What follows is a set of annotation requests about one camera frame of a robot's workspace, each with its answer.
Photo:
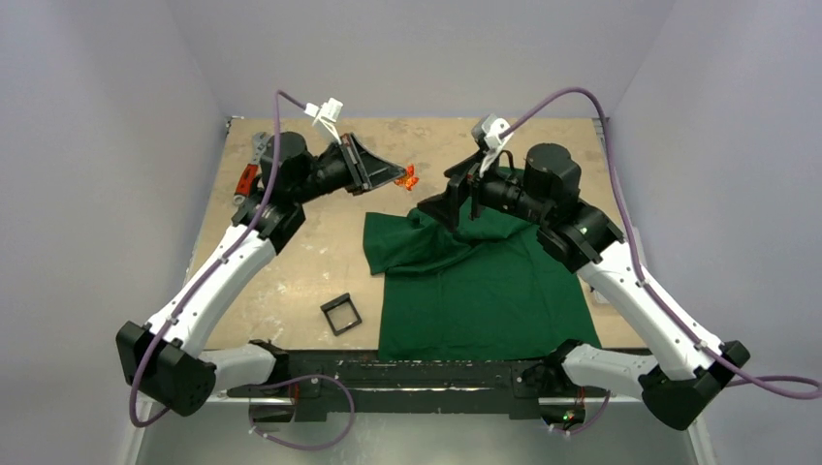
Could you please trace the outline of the orange leaf brooch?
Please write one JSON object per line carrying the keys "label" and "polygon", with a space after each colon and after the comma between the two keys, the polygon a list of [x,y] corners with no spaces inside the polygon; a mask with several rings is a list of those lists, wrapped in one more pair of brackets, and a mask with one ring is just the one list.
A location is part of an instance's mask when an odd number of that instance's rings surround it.
{"label": "orange leaf brooch", "polygon": [[412,191],[418,182],[419,177],[416,175],[415,166],[408,165],[405,168],[404,174],[394,180],[394,185],[402,187],[406,191]]}

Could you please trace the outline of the green t-shirt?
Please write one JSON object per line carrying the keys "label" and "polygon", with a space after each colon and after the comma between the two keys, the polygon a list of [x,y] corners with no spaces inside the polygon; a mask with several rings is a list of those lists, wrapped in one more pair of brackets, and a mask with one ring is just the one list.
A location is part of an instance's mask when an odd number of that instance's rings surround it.
{"label": "green t-shirt", "polygon": [[384,278],[384,360],[543,357],[567,340],[601,345],[578,277],[538,243],[536,226],[492,209],[458,228],[411,209],[368,212],[363,250]]}

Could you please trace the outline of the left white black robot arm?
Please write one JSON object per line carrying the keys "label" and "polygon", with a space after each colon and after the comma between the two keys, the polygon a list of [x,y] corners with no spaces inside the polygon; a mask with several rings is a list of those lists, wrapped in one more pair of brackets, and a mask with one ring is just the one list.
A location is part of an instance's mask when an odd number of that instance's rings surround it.
{"label": "left white black robot arm", "polygon": [[278,348],[262,341],[228,350],[207,350],[217,323],[246,285],[279,255],[305,221],[303,206],[336,190],[362,195],[408,173],[368,150],[352,134],[312,155],[304,137],[260,132],[252,139],[257,174],[245,176],[250,191],[203,266],[178,294],[144,324],[125,323],[115,336],[130,415],[140,394],[182,417],[197,412],[215,392],[254,386],[275,396],[289,383]]}

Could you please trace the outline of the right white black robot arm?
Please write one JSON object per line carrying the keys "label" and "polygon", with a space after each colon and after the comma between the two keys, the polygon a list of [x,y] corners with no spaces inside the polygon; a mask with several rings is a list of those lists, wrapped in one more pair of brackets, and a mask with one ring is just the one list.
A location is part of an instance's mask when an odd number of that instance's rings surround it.
{"label": "right white black robot arm", "polygon": [[663,424],[682,431],[729,386],[734,368],[750,359],[739,341],[720,341],[662,292],[648,294],[650,278],[631,261],[622,230],[580,197],[581,167],[556,143],[539,143],[522,171],[502,173],[497,164],[480,171],[479,154],[448,168],[445,190],[418,208],[449,232],[460,209],[470,218],[485,208],[536,226],[543,250],[604,296],[646,343],[647,356],[602,350],[567,340],[545,359],[541,383],[558,394],[602,388],[644,403]]}

